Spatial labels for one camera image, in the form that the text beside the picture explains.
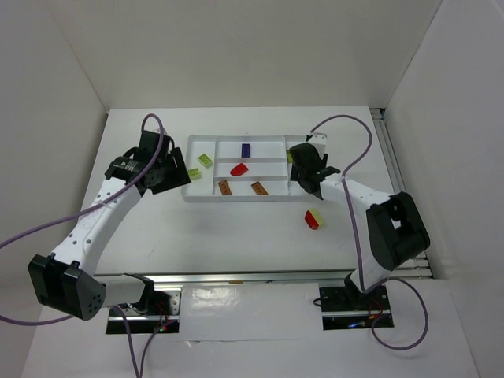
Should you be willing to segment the yellow-green square lego brick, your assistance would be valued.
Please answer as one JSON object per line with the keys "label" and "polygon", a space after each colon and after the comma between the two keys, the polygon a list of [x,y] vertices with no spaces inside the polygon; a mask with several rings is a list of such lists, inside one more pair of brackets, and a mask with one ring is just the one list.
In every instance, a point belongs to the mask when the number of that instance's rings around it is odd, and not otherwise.
{"label": "yellow-green square lego brick", "polygon": [[202,178],[202,174],[198,168],[189,169],[187,171],[187,174],[188,174],[191,181],[199,180]]}

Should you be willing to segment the yellow-green long lego brick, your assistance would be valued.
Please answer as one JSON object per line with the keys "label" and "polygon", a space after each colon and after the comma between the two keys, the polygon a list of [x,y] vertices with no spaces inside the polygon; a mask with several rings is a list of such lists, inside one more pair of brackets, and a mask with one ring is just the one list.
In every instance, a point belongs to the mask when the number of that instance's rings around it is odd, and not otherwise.
{"label": "yellow-green long lego brick", "polygon": [[286,155],[287,155],[287,163],[288,164],[293,164],[293,158],[292,158],[291,152],[289,150],[286,151]]}

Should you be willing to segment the pale yellow lego brick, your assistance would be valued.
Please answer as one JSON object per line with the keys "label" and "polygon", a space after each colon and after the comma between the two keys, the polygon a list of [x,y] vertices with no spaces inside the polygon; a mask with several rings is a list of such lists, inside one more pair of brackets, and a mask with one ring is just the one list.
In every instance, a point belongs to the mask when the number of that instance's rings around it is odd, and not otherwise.
{"label": "pale yellow lego brick", "polygon": [[207,169],[213,165],[212,159],[207,154],[201,154],[200,156],[198,156],[198,161],[203,167]]}

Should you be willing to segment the red and yellow lego block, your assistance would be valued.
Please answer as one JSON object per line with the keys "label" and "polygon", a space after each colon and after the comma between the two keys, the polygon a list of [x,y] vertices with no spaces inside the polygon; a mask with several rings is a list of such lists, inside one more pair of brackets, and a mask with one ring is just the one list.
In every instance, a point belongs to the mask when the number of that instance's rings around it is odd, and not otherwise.
{"label": "red and yellow lego block", "polygon": [[317,209],[307,210],[304,219],[312,230],[318,230],[325,225],[325,220]]}

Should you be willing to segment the orange lego plate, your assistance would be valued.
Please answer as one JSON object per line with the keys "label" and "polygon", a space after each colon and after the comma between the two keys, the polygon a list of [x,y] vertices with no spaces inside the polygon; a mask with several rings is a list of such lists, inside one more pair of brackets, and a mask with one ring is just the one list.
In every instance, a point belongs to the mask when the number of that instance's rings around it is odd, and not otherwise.
{"label": "orange lego plate", "polygon": [[254,191],[254,193],[256,195],[263,196],[263,195],[268,195],[269,194],[267,192],[267,190],[263,187],[263,185],[259,181],[256,181],[256,182],[252,183],[251,184],[251,188],[252,188],[252,190]]}
{"label": "orange lego plate", "polygon": [[218,187],[219,187],[219,190],[220,190],[220,193],[223,195],[223,196],[227,196],[227,195],[232,195],[232,190],[231,188],[229,187],[229,184],[228,184],[228,181],[227,180],[221,180],[217,183]]}

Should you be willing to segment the purple lego brick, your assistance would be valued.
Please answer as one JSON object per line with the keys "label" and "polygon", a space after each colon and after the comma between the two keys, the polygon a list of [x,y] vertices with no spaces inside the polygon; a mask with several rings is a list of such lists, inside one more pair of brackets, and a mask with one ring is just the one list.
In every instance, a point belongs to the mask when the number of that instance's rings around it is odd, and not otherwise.
{"label": "purple lego brick", "polygon": [[249,143],[243,143],[241,146],[241,157],[250,158],[251,156],[251,146]]}

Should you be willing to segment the red lego brick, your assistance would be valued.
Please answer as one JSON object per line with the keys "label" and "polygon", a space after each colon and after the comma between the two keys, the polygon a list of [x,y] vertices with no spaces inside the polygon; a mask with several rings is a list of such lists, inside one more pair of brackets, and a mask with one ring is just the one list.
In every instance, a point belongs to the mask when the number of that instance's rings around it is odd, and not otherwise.
{"label": "red lego brick", "polygon": [[230,175],[234,176],[234,177],[242,176],[248,170],[249,170],[249,168],[244,163],[239,163],[238,165],[236,165],[235,167],[233,167],[230,170]]}

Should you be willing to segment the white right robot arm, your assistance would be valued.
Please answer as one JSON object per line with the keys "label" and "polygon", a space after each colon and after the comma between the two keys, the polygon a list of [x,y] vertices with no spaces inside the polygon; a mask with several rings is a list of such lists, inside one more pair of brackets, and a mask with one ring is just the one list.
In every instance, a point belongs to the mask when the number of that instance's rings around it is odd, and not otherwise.
{"label": "white right robot arm", "polygon": [[311,143],[293,146],[290,153],[305,192],[349,211],[358,260],[358,267],[344,280],[349,300],[369,296],[400,265],[430,247],[411,195],[388,194],[345,177],[328,166],[327,157]]}

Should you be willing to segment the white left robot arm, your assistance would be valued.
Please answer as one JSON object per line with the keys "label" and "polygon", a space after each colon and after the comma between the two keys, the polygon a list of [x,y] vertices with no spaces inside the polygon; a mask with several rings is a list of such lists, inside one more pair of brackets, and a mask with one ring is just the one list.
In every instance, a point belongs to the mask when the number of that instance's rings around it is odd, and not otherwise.
{"label": "white left robot arm", "polygon": [[146,192],[162,193],[191,182],[172,138],[144,131],[139,145],[115,158],[89,212],[47,256],[35,255],[28,272],[39,303],[88,321],[106,307],[129,305],[140,314],[169,300],[137,273],[98,281],[104,249],[128,212]]}

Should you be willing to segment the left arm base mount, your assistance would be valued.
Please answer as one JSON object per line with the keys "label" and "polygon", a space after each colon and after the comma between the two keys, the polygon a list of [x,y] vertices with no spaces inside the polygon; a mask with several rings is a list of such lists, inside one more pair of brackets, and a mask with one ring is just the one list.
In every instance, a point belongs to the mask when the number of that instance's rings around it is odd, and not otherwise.
{"label": "left arm base mount", "polygon": [[182,287],[160,287],[158,300],[149,309],[138,310],[130,303],[119,304],[133,335],[148,335],[161,326],[161,334],[176,334],[180,329]]}

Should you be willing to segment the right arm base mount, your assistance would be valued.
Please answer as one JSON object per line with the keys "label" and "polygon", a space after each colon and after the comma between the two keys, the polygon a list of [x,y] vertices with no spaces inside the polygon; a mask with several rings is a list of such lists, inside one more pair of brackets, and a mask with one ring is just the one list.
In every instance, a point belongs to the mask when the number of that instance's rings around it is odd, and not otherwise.
{"label": "right arm base mount", "polygon": [[325,331],[371,328],[374,320],[377,328],[395,326],[385,287],[357,302],[348,299],[343,287],[320,287],[313,304],[321,309]]}

